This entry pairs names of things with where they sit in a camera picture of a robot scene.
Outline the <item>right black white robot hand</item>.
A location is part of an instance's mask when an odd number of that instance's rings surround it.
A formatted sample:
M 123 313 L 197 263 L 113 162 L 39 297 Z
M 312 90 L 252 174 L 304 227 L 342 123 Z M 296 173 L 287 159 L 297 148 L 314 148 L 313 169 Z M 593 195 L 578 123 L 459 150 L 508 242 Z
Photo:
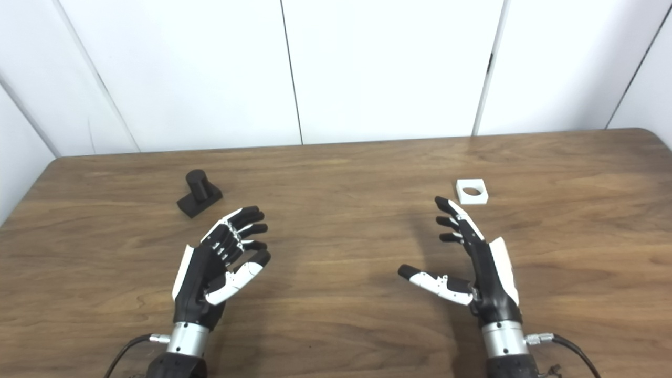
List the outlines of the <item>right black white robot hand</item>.
M 443 299 L 467 306 L 480 326 L 504 321 L 521 324 L 519 294 L 504 239 L 487 241 L 470 215 L 454 201 L 436 196 L 435 204 L 446 214 L 436 217 L 437 224 L 451 229 L 439 239 L 463 246 L 472 261 L 475 279 L 438 275 L 408 264 L 399 267 L 399 276 Z

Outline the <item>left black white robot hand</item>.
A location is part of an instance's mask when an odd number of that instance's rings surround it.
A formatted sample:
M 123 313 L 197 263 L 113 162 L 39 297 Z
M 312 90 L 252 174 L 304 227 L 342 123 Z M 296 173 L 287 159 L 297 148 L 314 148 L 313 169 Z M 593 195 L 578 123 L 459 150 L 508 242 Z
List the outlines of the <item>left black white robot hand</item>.
M 254 280 L 271 259 L 267 245 L 247 237 L 267 232 L 257 206 L 240 208 L 214 223 L 195 247 L 186 246 L 171 295 L 173 323 L 214 330 L 226 301 Z

